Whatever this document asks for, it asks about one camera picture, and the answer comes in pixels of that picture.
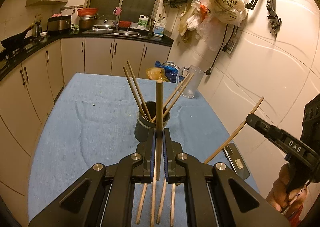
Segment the sink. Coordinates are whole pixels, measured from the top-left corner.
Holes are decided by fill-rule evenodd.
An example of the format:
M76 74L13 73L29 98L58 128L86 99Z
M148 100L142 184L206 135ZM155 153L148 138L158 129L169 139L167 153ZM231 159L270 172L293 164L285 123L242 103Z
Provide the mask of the sink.
M139 36L140 33L135 31L122 31L122 30L110 30L110 29L92 29L83 32L83 34L110 34L110 35L130 35L130 36Z

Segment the red plastic bowl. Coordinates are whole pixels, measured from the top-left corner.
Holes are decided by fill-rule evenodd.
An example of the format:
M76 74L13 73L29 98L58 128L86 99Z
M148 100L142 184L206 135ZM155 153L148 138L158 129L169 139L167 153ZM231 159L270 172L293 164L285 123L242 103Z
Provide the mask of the red plastic bowl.
M77 10L78 16L85 16L85 15L95 15L98 12L98 8L80 8Z
M119 27L130 27L132 24L132 22L128 22L128 21L119 21Z

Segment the table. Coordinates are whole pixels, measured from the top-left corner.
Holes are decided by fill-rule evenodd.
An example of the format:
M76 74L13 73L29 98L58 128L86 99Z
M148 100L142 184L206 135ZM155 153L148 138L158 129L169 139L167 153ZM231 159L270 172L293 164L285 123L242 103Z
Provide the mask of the table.
M155 81L138 79L145 101L155 101ZM164 100L176 85L164 83ZM118 163L134 153L139 143L134 137L138 107L125 77L76 73L57 100L44 126L32 163L28 215L31 220L77 178L96 163ZM229 134L204 97L181 96L170 111L167 124L173 141L183 151L204 161ZM223 152L209 164L224 162ZM156 184L156 214L164 180L163 162ZM252 176L246 182L258 191ZM143 184L136 184L132 210L135 224ZM161 223L169 226L171 185L167 185ZM148 185L141 227L150 225L151 185ZM176 187L174 226L186 227L183 184Z

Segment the glass mug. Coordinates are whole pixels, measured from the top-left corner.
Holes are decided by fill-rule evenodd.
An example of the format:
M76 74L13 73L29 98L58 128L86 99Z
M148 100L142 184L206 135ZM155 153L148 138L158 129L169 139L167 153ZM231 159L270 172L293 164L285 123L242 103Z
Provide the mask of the glass mug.
M179 76L183 75L183 71L187 71L187 74L194 74L192 80L189 82L188 86L184 89L182 96L192 99L195 96L196 90L199 87L199 84L202 80L202 77L204 75L204 71L201 70L199 67L190 65L189 68L182 67L176 78L177 85L179 85Z

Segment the power cord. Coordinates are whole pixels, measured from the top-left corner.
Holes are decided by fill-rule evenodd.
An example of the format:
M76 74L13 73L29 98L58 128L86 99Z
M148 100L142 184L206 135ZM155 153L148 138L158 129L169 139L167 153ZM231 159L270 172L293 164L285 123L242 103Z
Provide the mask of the power cord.
M229 44L231 38L233 37L233 33L235 32L235 29L236 29L236 26L233 26L232 34L231 34L228 42L227 42L227 43L224 45L224 47L222 48L222 51L226 51L226 50L228 49L228 44Z
M217 57L218 57L218 55L219 55L219 52L221 51L221 48L222 48L222 46L223 46L224 39L226 38L227 29L228 29L228 24L226 25L226 30L225 30L225 32L224 32L224 36L223 36L223 41L222 41L221 47L220 47L220 49L219 49L219 51L218 51L218 53L217 53L217 55L216 55L216 57L215 57L212 65L211 65L211 67L205 72L205 74L206 74L207 76L209 76L209 75L211 74L211 70L212 70L212 68L213 68L213 66L214 66L214 63L215 63L215 61L216 61L216 59L217 59Z

